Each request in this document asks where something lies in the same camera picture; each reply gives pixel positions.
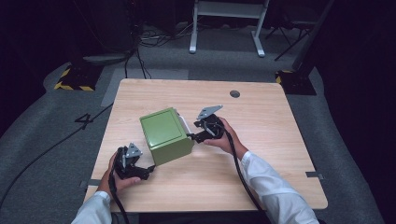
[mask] white metal frame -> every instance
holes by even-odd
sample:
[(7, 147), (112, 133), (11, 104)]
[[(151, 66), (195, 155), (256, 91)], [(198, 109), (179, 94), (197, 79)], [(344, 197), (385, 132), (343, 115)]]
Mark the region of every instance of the white metal frame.
[(221, 16), (221, 17), (237, 17), (259, 19), (257, 28), (251, 32), (254, 45), (260, 57), (264, 57), (265, 53), (262, 48), (262, 42), (259, 39), (260, 31), (262, 29), (262, 22), (264, 21), (265, 12), (267, 11), (268, 1), (264, 4), (240, 4), (240, 3), (224, 3), (224, 2), (206, 2), (195, 0), (193, 27), (190, 42), (190, 53), (195, 53), (197, 50), (197, 23), (198, 16)]

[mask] gray floor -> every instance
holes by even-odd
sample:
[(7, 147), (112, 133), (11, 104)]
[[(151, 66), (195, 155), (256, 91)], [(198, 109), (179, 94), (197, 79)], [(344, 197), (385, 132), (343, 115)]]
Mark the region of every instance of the gray floor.
[[(189, 54), (187, 35), (162, 47), (140, 47), (140, 56), (148, 70), (187, 70), (190, 80), (275, 82), (275, 71), (290, 69), (302, 44), (274, 62), (287, 43), (280, 33), (264, 40), (269, 31), (263, 30), (261, 40), (266, 57), (259, 58), (249, 33), (252, 29), (204, 30), (198, 35), (195, 54)], [(123, 63), (105, 67), (96, 91), (54, 90), (66, 66), (47, 76), (43, 83), (47, 93), (0, 139), (0, 195), (3, 196), (12, 179), (29, 162), (80, 127), (75, 119), (86, 113), (94, 116), (104, 109), (101, 104), (107, 87), (114, 71), (123, 68)], [(139, 68), (136, 57), (127, 67)], [(316, 211), (318, 218), (331, 224), (383, 223), (367, 183), (334, 126), (317, 70), (314, 69), (310, 79), (317, 96), (287, 97), (312, 161), (325, 177), (321, 184), (329, 206)], [(111, 108), (23, 173), (1, 208), (1, 223), (70, 223), (73, 220), (85, 195), (79, 184), (91, 177), (110, 111)]]

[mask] hand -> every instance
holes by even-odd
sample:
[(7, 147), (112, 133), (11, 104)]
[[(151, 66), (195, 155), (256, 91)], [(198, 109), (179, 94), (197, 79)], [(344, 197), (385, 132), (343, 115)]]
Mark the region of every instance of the hand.
[[(236, 157), (239, 160), (242, 160), (242, 158), (244, 157), (244, 155), (248, 151), (248, 149), (244, 145), (242, 145), (241, 141), (238, 138), (238, 135), (233, 130), (233, 128), (230, 126), (230, 124), (227, 122), (227, 120), (224, 118), (220, 118), (220, 117), (219, 117), (219, 119), (223, 123), (225, 130), (228, 133), (230, 133), (231, 137), (233, 138), (233, 144), (235, 146)], [(230, 146), (230, 141), (228, 140), (227, 134), (225, 132), (220, 139), (206, 139), (204, 141), (204, 144), (212, 146), (212, 147), (220, 147), (223, 151), (233, 154), (233, 151)]]
[[(100, 181), (99, 187), (96, 191), (105, 191), (110, 198), (112, 199), (112, 195), (110, 192), (110, 187), (108, 186), (108, 176), (110, 175), (111, 168), (113, 167), (113, 162), (114, 159), (116, 158), (117, 152), (113, 154), (111, 157), (109, 163), (108, 163), (108, 168), (103, 174), (102, 180)], [(116, 187), (117, 191), (121, 191), (123, 189), (126, 189), (128, 187), (133, 186), (134, 184), (138, 183), (141, 179), (139, 177), (131, 177), (131, 178), (126, 178), (126, 179), (121, 179), (116, 172), (114, 172), (114, 179), (116, 181)]]

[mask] green box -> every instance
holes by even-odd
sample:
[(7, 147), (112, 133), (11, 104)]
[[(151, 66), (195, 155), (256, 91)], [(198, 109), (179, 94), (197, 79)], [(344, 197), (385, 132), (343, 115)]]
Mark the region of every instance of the green box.
[(140, 118), (155, 165), (178, 159), (191, 153), (194, 142), (187, 136), (174, 108), (167, 108)]

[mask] black cord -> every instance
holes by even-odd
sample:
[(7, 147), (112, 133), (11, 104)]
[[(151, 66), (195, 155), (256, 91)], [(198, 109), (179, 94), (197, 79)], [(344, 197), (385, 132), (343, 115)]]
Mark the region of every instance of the black cord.
[(106, 60), (99, 60), (99, 61), (90, 61), (89, 59), (85, 59), (86, 62), (94, 65), (94, 66), (106, 66), (106, 65), (111, 65), (111, 64), (116, 64), (116, 63), (122, 63), (125, 60), (127, 60), (129, 55), (126, 53), (124, 56), (118, 59), (106, 59)]
[(139, 48), (136, 49), (136, 55), (137, 55), (137, 59), (139, 60), (140, 67), (142, 68), (143, 77), (145, 77), (145, 79), (147, 79), (147, 77), (146, 77), (146, 72), (145, 72), (145, 69), (144, 69), (142, 60), (140, 59)]
[(128, 56), (128, 58), (125, 60), (125, 64), (124, 64), (124, 72), (125, 72), (125, 78), (128, 78), (128, 71), (126, 69), (126, 65), (128, 64), (129, 59), (132, 57), (132, 54), (130, 54)]
[(148, 71), (147, 68), (145, 67), (145, 61), (143, 61), (143, 60), (140, 58), (140, 56), (139, 56), (139, 61), (142, 63), (143, 69), (144, 69), (144, 70), (146, 71), (146, 73), (148, 74), (149, 79), (152, 79), (151, 74), (149, 73), (149, 71)]
[(110, 188), (111, 195), (113, 196), (114, 202), (116, 202), (117, 206), (119, 207), (122, 216), (124, 218), (125, 223), (129, 224), (129, 219), (128, 216), (126, 215), (125, 209), (122, 206), (122, 203), (117, 196), (117, 186), (116, 186), (116, 179), (114, 178), (114, 170), (115, 170), (115, 162), (113, 162), (113, 165), (111, 167), (111, 172), (108, 175), (108, 186)]
[(147, 30), (147, 31), (145, 31), (145, 33), (148, 33), (148, 35), (142, 36), (143, 39), (155, 38), (156, 39), (156, 43), (152, 44), (152, 43), (141, 41), (140, 45), (143, 46), (143, 47), (147, 47), (147, 48), (161, 47), (161, 46), (165, 45), (166, 43), (168, 43), (171, 40), (178, 40), (178, 39), (183, 38), (186, 35), (190, 35), (190, 34), (183, 34), (185, 31), (189, 30), (188, 28), (192, 28), (192, 23), (188, 24), (186, 27), (180, 29), (180, 31), (177, 31), (177, 34), (175, 36), (157, 35), (157, 33), (155, 31)]
[(79, 6), (78, 6), (78, 4), (76, 3), (75, 0), (73, 0), (73, 3), (74, 3), (74, 5), (75, 5), (76, 9), (78, 10), (78, 13), (80, 14), (80, 16), (82, 17), (82, 19), (84, 20), (85, 24), (87, 25), (87, 28), (90, 30), (92, 36), (96, 39), (96, 41), (97, 41), (104, 49), (107, 49), (108, 51), (110, 51), (110, 52), (115, 52), (115, 53), (125, 53), (125, 52), (120, 52), (120, 51), (118, 51), (118, 50), (116, 50), (116, 49), (112, 49), (112, 48), (109, 48), (108, 46), (106, 46), (106, 45), (102, 42), (102, 40), (99, 39), (99, 37), (96, 35), (96, 33), (93, 31), (93, 29), (92, 29), (91, 26), (90, 26), (90, 23), (89, 23), (88, 20), (85, 18), (84, 13), (82, 13), (81, 9), (79, 8)]
[(231, 150), (233, 152), (233, 161), (234, 161), (235, 166), (236, 166), (236, 172), (238, 173), (239, 178), (241, 179), (242, 185), (244, 186), (245, 190), (247, 191), (247, 194), (250, 197), (251, 201), (253, 201), (254, 205), (256, 205), (256, 207), (259, 210), (259, 212), (263, 214), (263, 216), (262, 216), (262, 218), (264, 219), (263, 223), (271, 223), (270, 219), (265, 214), (265, 211), (262, 209), (260, 204), (257, 202), (257, 200), (254, 198), (253, 194), (251, 193), (250, 188), (248, 187), (248, 184), (245, 181), (245, 178), (242, 176), (241, 169), (239, 167), (238, 158), (236, 157), (236, 150), (235, 150), (235, 145), (233, 144), (233, 137), (231, 136), (231, 134), (226, 129), (223, 128), (223, 130), (224, 130), (224, 132), (227, 135), (228, 141), (230, 142)]
[(52, 147), (48, 148), (47, 150), (45, 150), (43, 153), (41, 153), (39, 156), (37, 156), (34, 160), (32, 160), (31, 162), (29, 162), (29, 164), (27, 164), (18, 174), (17, 176), (15, 176), (15, 178), (12, 180), (11, 184), (8, 186), (8, 188), (6, 189), (6, 192), (4, 193), (1, 201), (0, 201), (0, 210), (3, 206), (4, 200), (6, 199), (9, 191), (11, 190), (11, 188), (14, 186), (14, 184), (17, 182), (17, 180), (21, 177), (21, 175), (36, 161), (38, 161), (41, 157), (43, 157), (44, 155), (46, 155), (48, 152), (50, 152), (51, 150), (53, 150), (54, 148), (56, 148), (57, 146), (59, 146), (61, 143), (63, 143), (64, 141), (66, 141), (67, 139), (69, 139), (71, 136), (73, 136), (74, 134), (78, 133), (79, 131), (85, 129), (85, 127), (87, 126), (87, 124), (93, 122), (94, 119), (96, 119), (97, 117), (99, 117), (102, 113), (104, 113), (106, 110), (108, 110), (111, 106), (113, 106), (113, 104), (107, 106), (105, 109), (103, 109), (99, 114), (97, 114), (96, 116), (94, 116), (92, 119), (89, 119), (87, 121), (84, 122), (83, 125), (81, 125), (81, 127), (79, 127), (78, 129), (76, 129), (75, 131), (73, 131), (72, 133), (70, 133), (69, 135), (67, 135), (64, 139), (62, 139), (61, 141), (59, 141), (58, 143), (56, 143), (55, 145), (53, 145)]

